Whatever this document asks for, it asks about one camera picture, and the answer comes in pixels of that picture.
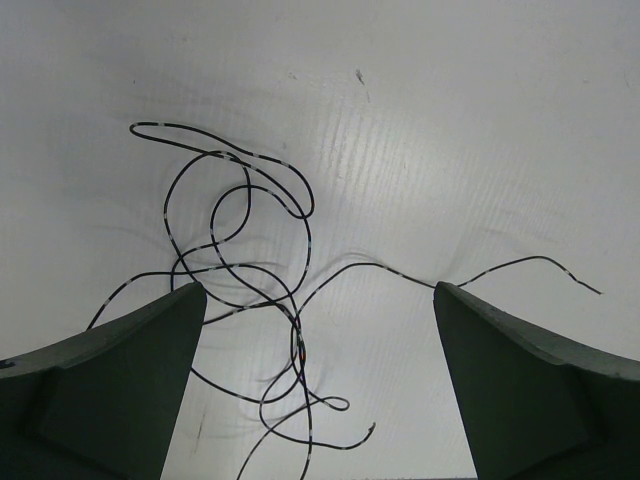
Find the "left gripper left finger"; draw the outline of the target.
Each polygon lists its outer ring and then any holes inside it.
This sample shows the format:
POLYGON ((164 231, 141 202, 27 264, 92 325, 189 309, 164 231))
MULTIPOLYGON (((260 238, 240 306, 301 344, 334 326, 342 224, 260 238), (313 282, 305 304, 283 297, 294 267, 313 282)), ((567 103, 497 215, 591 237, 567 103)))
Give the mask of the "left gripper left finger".
POLYGON ((160 478, 206 303, 203 286, 189 283, 2 360, 2 478, 160 478))

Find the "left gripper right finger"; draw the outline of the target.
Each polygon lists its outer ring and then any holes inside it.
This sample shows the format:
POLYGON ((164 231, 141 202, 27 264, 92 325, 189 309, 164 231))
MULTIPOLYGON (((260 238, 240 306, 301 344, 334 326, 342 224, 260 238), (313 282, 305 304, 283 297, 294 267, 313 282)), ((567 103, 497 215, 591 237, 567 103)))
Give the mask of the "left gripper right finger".
POLYGON ((433 306, 479 478, 638 478, 638 361, 450 283, 437 284, 433 306))

